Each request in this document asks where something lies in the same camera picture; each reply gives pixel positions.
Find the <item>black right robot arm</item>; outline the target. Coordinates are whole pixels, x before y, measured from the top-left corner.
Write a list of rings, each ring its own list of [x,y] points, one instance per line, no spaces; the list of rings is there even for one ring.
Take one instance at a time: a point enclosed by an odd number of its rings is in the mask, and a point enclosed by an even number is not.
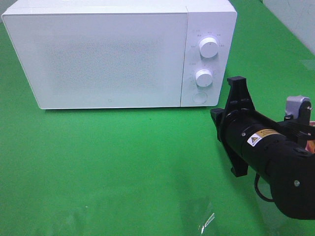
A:
[[[230,92],[223,109],[211,110],[211,118],[232,164],[236,177],[248,169],[270,186],[271,197],[286,216],[313,220],[315,217],[315,154],[306,149],[315,138],[310,125],[312,105],[305,96],[286,100],[283,121],[259,113],[244,77],[228,78]]]

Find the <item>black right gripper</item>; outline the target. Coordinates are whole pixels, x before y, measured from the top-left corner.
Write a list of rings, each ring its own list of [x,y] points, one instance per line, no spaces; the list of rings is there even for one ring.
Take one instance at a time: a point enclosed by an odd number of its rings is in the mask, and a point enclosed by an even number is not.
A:
[[[278,132],[255,110],[246,78],[237,76],[227,81],[230,91],[225,108],[210,110],[217,139],[222,143],[232,164],[231,172],[236,177],[247,175],[249,166],[261,172],[258,145],[269,136],[278,136]]]

